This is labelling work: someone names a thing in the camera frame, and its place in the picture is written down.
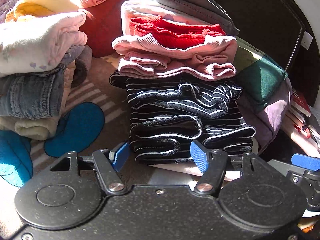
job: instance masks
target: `screw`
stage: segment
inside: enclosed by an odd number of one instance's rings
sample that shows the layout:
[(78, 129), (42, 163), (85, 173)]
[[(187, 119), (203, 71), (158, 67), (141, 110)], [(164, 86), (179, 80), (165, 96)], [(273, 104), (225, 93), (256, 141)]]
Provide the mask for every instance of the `screw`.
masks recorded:
[(200, 192), (207, 192), (212, 190), (213, 188), (212, 185), (209, 183), (202, 183), (197, 185), (196, 187), (197, 187), (197, 190), (199, 190)]
[(296, 235), (291, 235), (288, 237), (288, 240), (298, 240), (298, 237)]
[(33, 236), (30, 235), (30, 234), (24, 234), (22, 237), (21, 237), (22, 240), (33, 240)]
[(299, 181), (299, 178), (298, 178), (298, 177), (294, 177), (294, 178), (292, 179), (292, 182), (293, 182), (294, 184), (296, 184), (298, 181)]
[(110, 191), (120, 191), (124, 189), (124, 185), (122, 183), (111, 183), (109, 185), (109, 190)]
[(158, 195), (162, 195), (162, 194), (164, 193), (164, 190), (163, 190), (163, 189), (158, 189), (158, 190), (156, 191), (156, 193), (157, 193)]

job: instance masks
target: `white sticker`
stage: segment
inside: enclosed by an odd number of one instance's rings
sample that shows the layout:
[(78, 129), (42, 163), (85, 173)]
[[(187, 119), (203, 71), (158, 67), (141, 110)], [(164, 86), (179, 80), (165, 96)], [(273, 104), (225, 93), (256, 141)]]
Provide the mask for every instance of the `white sticker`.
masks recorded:
[(312, 40), (313, 40), (313, 37), (305, 31), (301, 41), (301, 46), (304, 47), (305, 49), (309, 49)]

